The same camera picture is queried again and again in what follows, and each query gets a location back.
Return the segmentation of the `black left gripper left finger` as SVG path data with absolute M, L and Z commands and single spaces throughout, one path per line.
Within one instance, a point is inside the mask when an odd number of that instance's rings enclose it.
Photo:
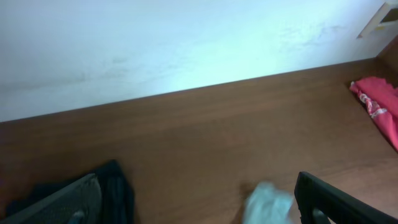
M 27 208 L 1 220 L 1 224 L 97 223 L 102 193 L 98 178 L 88 174 Z

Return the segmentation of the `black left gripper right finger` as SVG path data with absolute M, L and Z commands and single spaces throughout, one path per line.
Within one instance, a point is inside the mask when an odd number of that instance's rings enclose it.
M 397 219 L 308 172 L 299 172 L 294 190 L 302 224 L 397 224 Z

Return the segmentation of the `light blue t-shirt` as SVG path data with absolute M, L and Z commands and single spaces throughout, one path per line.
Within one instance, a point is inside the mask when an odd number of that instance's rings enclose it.
M 270 182 L 260 182 L 245 200 L 243 224 L 292 224 L 289 217 L 294 198 Z

